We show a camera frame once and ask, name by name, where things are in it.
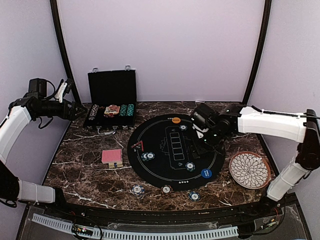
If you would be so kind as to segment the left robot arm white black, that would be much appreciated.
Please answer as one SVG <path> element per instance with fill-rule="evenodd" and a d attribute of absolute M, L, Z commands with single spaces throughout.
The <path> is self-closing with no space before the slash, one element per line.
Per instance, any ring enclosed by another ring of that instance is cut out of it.
<path fill-rule="evenodd" d="M 17 206 L 18 201 L 51 204 L 51 210 L 58 217 L 67 218 L 71 208 L 62 189 L 21 180 L 7 167 L 12 147 L 30 122 L 43 117 L 74 121 L 87 112 L 82 104 L 64 99 L 74 85 L 73 79 L 61 80 L 50 95 L 47 94 L 49 83 L 43 78 L 31 79 L 27 93 L 10 103 L 8 113 L 0 124 L 0 201 L 12 208 Z"/>

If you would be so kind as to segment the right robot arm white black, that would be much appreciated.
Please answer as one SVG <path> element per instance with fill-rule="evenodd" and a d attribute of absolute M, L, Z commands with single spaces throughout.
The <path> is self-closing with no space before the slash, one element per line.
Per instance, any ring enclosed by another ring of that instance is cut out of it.
<path fill-rule="evenodd" d="M 290 113 L 230 104 L 216 111 L 201 103 L 190 117 L 197 132 L 194 143 L 198 155 L 218 152 L 227 139 L 239 134 L 256 134 L 296 144 L 295 153 L 252 210 L 254 215 L 266 217 L 293 186 L 320 167 L 320 118 L 312 109 Z"/>

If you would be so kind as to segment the blue green chip stack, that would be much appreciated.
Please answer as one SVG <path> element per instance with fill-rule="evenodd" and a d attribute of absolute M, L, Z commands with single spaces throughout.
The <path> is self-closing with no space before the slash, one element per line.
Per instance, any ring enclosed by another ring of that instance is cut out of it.
<path fill-rule="evenodd" d="M 198 202 L 201 200 L 201 195 L 197 191 L 189 191 L 187 195 L 192 202 Z"/>

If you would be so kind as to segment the red white chip stack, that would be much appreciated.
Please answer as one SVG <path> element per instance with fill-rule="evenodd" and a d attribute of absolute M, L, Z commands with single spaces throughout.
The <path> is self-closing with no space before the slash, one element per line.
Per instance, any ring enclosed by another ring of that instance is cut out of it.
<path fill-rule="evenodd" d="M 161 187 L 161 195 L 164 198 L 170 197 L 172 194 L 172 191 L 173 191 L 173 189 L 170 185 L 164 185 Z"/>

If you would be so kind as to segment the blue small blind button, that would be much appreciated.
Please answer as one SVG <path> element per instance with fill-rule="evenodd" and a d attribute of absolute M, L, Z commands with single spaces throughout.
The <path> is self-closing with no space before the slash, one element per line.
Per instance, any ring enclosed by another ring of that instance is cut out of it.
<path fill-rule="evenodd" d="M 210 179 L 213 176 L 213 173 L 210 169 L 204 168 L 201 170 L 201 176 L 205 179 Z"/>

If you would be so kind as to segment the orange big blind button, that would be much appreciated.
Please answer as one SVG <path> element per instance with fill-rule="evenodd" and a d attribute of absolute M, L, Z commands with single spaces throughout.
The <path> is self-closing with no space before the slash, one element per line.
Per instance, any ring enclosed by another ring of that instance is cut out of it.
<path fill-rule="evenodd" d="M 179 117 L 173 117 L 171 120 L 174 124 L 179 124 L 181 122 L 181 119 Z"/>

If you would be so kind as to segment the red triangle dealer marker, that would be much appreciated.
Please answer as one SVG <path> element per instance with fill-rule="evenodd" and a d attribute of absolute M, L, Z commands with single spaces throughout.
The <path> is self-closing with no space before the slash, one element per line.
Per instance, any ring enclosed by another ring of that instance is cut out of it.
<path fill-rule="evenodd" d="M 133 144 L 131 148 L 135 150 L 140 150 L 143 152 L 144 151 L 143 141 L 142 140 L 138 141 L 137 143 Z"/>

